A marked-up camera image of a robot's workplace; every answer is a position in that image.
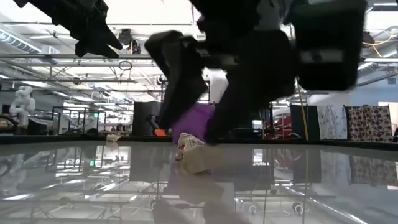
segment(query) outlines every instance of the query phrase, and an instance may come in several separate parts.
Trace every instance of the ceiling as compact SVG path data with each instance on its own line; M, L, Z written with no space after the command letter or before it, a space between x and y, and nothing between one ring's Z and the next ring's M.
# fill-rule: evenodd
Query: ceiling
M109 6L107 23L111 30L118 35L123 28L132 29L133 37L141 44L142 54L147 54L144 49L144 41L155 32L161 32L170 29L176 29L184 34L193 35L196 38L203 38L195 21L199 18L199 12L192 8L188 0L105 0ZM380 2L395 2L393 0L374 0L376 4ZM395 30L391 27L398 21L397 11L388 11L387 7L396 7L386 5L386 10L370 11L366 16L365 29L370 31L376 41L383 41L383 30L389 30L390 35L395 35ZM61 54L74 54L74 45L76 41L69 37L69 32L62 26L51 24L51 18L43 12L28 4L20 9L13 0L2 0L0 8L0 28L11 30L13 34L18 35L24 40L28 40L35 46L51 45L60 51ZM283 26L282 30L290 36L290 27ZM9 46L0 45L0 53L23 53ZM375 54L373 48L364 51L365 56ZM63 86L73 89L90 89L95 85L106 86L109 90L158 90L160 85L156 84L156 79L161 71L153 65L151 60L131 60L133 68L128 71L119 69L120 61L104 62L99 60L62 60L60 63L69 65L65 67L53 67L50 73L50 67L38 67L31 65L36 61L18 61L24 62L30 68L40 73L36 78L51 78L51 75L57 74L56 78L67 79L71 77L81 77L93 80L118 80L131 79L137 83L82 83L74 85L72 83L63 83ZM79 63L100 63L101 67L81 67ZM113 64L113 68L105 67L107 64ZM205 75L211 75L212 71L206 70ZM91 97L101 98L98 93L89 93ZM160 98L159 93L126 93L132 100L150 101L154 98Z

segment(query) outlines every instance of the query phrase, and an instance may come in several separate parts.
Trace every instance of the yellow cable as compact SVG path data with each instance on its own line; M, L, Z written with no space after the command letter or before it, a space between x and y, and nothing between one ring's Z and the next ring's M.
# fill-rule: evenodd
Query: yellow cable
M300 97L301 113L303 114L305 140L308 141L307 119L305 117L305 110L304 110L303 99L301 97L301 90L300 89L298 89L298 96Z
M376 51L376 53L379 57L383 57L383 56L381 56L380 52L377 50L377 48L374 45L372 47L373 47L374 51Z
M300 97L300 105L301 105L301 112L303 114L303 122L304 122L304 133L305 133L305 140L308 141L308 128L307 128L307 119L305 117L305 110L303 104L303 98L301 96L301 89L298 88L298 96ZM307 188L308 188L308 149L305 150L305 188L304 188L304 201L303 201L303 217L302 222L305 222L305 205L306 205L306 195L307 195Z
M262 138L264 139L264 123L261 116L261 110L259 110L260 120L261 120L261 128L262 128Z
M372 44L372 43L366 43L366 42L363 42L363 41L362 41L362 43L363 43L363 44L366 44L366 45L370 45L370 46L377 46L377 45L385 44L385 43L387 43L388 41L390 41L390 40L392 39L392 33L393 33L393 32L394 32L394 31L391 31L391 34L389 34L389 37L388 37L387 40L382 41L382 42L380 42L380 43Z

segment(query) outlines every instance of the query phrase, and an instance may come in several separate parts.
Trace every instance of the purple cloth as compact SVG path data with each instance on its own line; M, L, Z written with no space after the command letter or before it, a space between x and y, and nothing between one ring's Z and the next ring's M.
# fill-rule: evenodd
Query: purple cloth
M197 103L172 126L173 143L178 144L181 133L195 136L205 142L206 123L213 116L214 106Z

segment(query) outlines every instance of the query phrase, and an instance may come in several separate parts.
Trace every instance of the cart wheel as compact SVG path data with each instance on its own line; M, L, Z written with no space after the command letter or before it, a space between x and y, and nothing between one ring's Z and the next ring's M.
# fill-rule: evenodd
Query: cart wheel
M278 191L277 191L276 189L271 189L271 190L269 191L269 193L270 193L271 195L275 195L275 194L278 193Z
M150 209L154 209L157 206L156 200L153 199L152 201L150 201Z
M298 202L294 202L292 208L297 215L301 215L304 211L303 206Z
M254 215L256 213L256 211L257 211L257 207L255 205L251 205L249 207L249 212L251 215Z

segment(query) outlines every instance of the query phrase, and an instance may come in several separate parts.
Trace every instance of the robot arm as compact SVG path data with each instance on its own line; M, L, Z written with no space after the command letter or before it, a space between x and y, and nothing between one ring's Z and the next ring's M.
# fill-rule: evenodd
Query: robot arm
M64 26L79 42L75 53L87 53L118 58L108 45L121 50L122 45L106 25L108 6L103 0L14 0L19 7L31 3L52 18L52 23Z
M250 111L292 95L297 77L309 90L341 91L355 84L366 1L190 1L202 14L197 24L206 40L173 30L152 35L145 45L169 80L161 129L171 127L208 90L205 67L225 70L229 81L207 123L207 143ZM281 23L295 26L294 48Z

